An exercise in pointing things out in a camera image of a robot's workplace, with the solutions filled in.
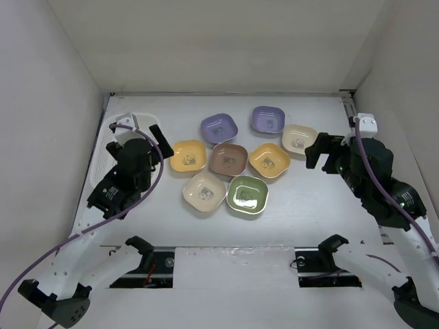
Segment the yellow panda plate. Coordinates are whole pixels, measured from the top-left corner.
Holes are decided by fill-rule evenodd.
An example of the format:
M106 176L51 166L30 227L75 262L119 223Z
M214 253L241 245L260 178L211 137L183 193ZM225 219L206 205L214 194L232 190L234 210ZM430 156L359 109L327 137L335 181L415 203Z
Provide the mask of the yellow panda plate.
M249 163L264 178L274 179L288 170L291 160L277 144L263 143L250 152Z
M178 141L172 147L174 155L170 158L170 165L174 171L200 171L206 165L206 147L201 141Z

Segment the cream panda plate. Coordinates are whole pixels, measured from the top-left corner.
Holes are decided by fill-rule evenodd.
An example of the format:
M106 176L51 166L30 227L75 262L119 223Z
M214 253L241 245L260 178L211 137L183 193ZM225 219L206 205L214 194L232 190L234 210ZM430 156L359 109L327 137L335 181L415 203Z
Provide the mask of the cream panda plate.
M198 173L185 185L185 201L200 212L212 212L227 196L226 184L211 173Z
M306 148L312 146L318 132L312 127L289 124L283 129L282 146L290 153L305 155Z

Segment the purple panda plate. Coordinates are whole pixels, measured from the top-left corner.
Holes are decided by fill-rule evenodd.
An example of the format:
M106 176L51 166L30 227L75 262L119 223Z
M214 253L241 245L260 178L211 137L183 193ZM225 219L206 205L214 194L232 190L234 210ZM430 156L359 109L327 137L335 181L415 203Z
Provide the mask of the purple panda plate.
M205 118L200 127L205 139L215 145L230 141L238 134L235 121L226 113L214 114Z
M260 133L278 134L285 127L285 113L277 107L257 106L252 111L250 123Z

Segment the brown panda plate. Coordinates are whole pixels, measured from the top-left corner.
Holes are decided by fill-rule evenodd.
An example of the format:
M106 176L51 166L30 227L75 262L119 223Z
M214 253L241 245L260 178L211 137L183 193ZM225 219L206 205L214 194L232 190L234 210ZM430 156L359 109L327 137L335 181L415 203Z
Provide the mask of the brown panda plate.
M217 174L235 177L245 172L247 161L248 152L244 147L220 143L213 148L209 166Z

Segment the green panda plate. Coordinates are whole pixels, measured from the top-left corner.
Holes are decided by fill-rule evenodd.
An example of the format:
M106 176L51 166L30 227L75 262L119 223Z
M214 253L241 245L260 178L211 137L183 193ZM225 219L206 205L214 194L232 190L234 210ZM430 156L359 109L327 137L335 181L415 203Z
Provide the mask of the green panda plate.
M257 215L265 209L268 195L268 186L263 180L239 175L231 180L226 201L237 212Z

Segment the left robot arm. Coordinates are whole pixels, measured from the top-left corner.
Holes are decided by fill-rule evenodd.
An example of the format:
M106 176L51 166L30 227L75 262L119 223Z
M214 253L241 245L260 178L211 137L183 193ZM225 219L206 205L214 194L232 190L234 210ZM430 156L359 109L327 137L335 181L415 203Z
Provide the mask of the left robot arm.
M130 270L147 271L153 262L154 247L134 236L109 259L94 267L88 264L106 236L149 197L161 179L164 160L174 155L157 124L149 127L150 135L120 123L111 124L110 129L132 132L134 138L124 144L107 144L108 153L117 163L88 197L78 226L65 242L46 252L24 274L54 254L48 271L34 279L20 275L15 283L22 297L62 328L78 324L94 293Z

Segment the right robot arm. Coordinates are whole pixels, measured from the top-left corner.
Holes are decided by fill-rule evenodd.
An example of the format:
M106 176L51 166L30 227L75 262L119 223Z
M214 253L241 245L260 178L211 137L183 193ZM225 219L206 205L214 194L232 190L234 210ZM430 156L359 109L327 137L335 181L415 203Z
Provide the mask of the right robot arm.
M357 252L346 238L334 234L318 246L318 264L326 270L346 270L388 297L398 316L411 328L438 327L438 249L427 211L416 190L392 177L393 153L374 138L350 139L319 133L305 150L306 167L338 174L390 238L408 273L384 267L380 257Z

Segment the white perforated plastic bin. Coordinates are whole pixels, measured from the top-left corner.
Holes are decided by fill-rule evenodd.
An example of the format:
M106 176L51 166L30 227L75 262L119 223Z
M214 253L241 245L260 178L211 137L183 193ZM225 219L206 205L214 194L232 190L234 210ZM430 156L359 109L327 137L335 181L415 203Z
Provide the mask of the white perforated plastic bin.
M139 129L145 132L156 143L157 140L150 132L149 126L154 124L160 125L161 123L158 118L153 114L141 112L135 112L134 116L137 119ZM90 184L93 188L95 188L104 176L116 165L115 159L107 152L106 146L110 142L116 141L109 125L117 122L119 117L124 117L124 114L112 115L105 119L99 131L89 173Z

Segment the aluminium rail right side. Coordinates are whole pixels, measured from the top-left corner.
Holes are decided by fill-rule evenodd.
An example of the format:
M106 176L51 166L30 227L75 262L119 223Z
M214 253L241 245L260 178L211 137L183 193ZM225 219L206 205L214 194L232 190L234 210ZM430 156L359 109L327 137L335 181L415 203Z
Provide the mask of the aluminium rail right side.
M342 104L348 118L357 115L357 110L353 97L354 94L355 92L351 90L340 90L340 97L342 99Z

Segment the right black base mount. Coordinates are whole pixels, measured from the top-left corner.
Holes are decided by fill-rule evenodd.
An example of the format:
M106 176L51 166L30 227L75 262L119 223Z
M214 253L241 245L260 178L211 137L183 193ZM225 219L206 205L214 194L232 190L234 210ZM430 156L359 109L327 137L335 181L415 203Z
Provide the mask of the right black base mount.
M300 288L362 288L358 277L337 267L326 266L317 249L297 249L289 266L297 271Z

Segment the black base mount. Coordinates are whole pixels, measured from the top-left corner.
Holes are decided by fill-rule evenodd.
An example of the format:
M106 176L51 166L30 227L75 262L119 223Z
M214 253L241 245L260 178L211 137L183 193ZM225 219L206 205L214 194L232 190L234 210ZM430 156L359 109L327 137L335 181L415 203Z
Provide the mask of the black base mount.
M358 277L337 267L326 266L317 249L297 249L289 266L297 271L300 288L362 288Z
M148 268L139 266L114 281L111 289L171 289L174 281L175 250L154 252Z

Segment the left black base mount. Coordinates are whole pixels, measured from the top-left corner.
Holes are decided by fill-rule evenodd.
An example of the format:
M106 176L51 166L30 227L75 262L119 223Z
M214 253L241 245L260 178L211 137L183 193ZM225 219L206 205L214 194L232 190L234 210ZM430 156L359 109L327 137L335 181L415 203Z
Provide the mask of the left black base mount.
M171 289L174 281L175 250L154 252L148 268L139 266L114 281L111 289Z

